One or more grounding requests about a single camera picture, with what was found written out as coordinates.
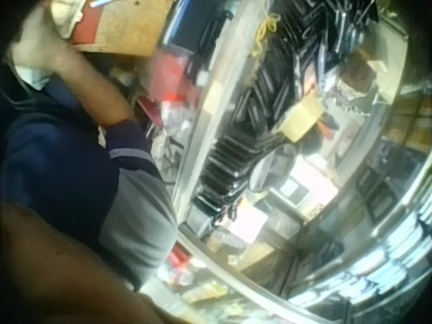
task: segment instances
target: gray sleeve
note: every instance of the gray sleeve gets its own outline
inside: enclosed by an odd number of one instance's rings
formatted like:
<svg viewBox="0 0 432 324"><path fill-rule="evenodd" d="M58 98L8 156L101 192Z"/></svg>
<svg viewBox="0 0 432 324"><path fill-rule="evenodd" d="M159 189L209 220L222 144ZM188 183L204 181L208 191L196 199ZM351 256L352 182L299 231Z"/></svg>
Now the gray sleeve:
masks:
<svg viewBox="0 0 432 324"><path fill-rule="evenodd" d="M142 170L120 169L119 188L99 243L145 283L177 238L177 221L164 183Z"/></svg>

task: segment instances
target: hand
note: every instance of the hand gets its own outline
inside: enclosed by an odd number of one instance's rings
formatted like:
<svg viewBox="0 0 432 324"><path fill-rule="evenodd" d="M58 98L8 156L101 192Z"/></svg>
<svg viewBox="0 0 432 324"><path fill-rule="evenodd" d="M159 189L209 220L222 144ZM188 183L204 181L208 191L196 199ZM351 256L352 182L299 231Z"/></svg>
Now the hand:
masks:
<svg viewBox="0 0 432 324"><path fill-rule="evenodd" d="M21 39L11 46L12 60L29 68L54 70L57 59L69 49L59 36L51 12L37 5L22 25Z"/></svg>

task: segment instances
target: man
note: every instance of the man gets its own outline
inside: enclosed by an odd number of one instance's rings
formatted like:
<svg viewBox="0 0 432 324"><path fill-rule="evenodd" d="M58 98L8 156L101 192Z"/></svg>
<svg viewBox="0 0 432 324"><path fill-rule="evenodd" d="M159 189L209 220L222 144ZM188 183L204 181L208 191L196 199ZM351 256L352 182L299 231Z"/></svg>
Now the man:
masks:
<svg viewBox="0 0 432 324"><path fill-rule="evenodd" d="M24 22L11 54L15 64L57 74L94 127L44 107L12 109L16 116L2 138L1 199L36 211L139 289L171 250L176 218L128 103L58 37L43 5ZM97 142L97 126L105 129L106 148Z"/></svg>
<svg viewBox="0 0 432 324"><path fill-rule="evenodd" d="M0 322L179 324L98 257L23 207L0 204Z"/></svg>

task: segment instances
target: round mirror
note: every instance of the round mirror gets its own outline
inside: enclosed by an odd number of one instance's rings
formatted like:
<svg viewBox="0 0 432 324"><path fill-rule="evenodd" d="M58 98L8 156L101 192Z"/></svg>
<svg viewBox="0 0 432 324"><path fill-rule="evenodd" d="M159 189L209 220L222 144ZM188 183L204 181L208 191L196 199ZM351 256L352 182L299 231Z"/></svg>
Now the round mirror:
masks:
<svg viewBox="0 0 432 324"><path fill-rule="evenodd" d="M249 188L262 192L284 183L294 166L297 151L292 144L285 143L263 157L253 168Z"/></svg>

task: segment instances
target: skin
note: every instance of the skin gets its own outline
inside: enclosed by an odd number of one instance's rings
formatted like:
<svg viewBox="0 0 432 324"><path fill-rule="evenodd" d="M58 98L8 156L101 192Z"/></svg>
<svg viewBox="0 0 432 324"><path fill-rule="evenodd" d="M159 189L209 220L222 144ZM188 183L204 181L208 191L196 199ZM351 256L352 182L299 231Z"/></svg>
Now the skin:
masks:
<svg viewBox="0 0 432 324"><path fill-rule="evenodd" d="M15 64L58 74L99 125L131 118L116 87L58 37L43 5L24 21L11 54ZM43 323L181 323L127 289L94 253L32 211L2 203L0 215L1 266Z"/></svg>

